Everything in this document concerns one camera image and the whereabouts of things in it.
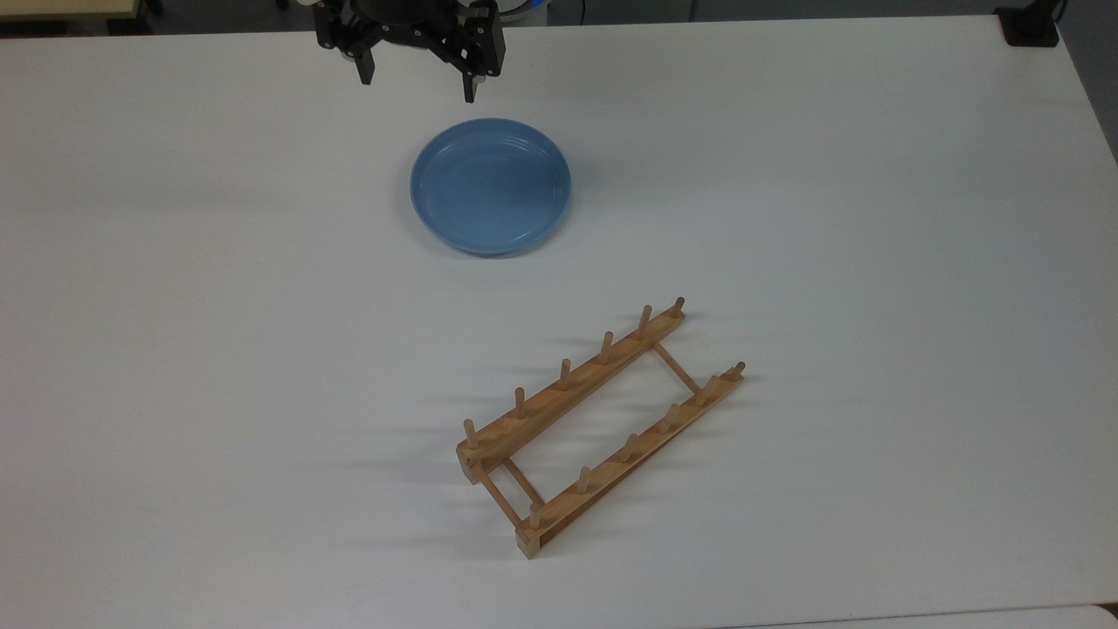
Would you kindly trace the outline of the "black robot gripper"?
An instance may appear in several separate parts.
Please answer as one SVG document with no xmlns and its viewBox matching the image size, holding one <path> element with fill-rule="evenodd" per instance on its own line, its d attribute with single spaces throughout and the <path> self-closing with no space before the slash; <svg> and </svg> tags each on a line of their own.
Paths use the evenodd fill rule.
<svg viewBox="0 0 1118 629">
<path fill-rule="evenodd" d="M 487 77 L 500 76 L 506 58 L 495 1 L 315 1 L 314 32 L 320 48 L 356 65 L 363 85 L 375 79 L 376 42 L 432 42 L 432 51 L 458 69 L 467 103 Z"/>
</svg>

